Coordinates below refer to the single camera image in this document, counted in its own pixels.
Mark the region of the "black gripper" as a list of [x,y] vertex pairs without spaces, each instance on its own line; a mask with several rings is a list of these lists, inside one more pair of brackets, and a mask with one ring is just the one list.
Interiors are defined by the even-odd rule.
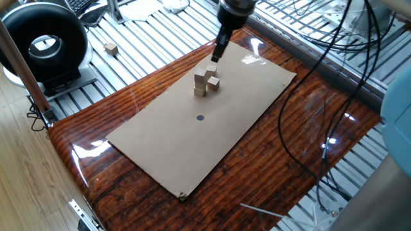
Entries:
[[231,30],[238,30],[246,23],[255,9],[255,2],[219,2],[217,19],[221,24],[211,61],[218,63],[232,36]]

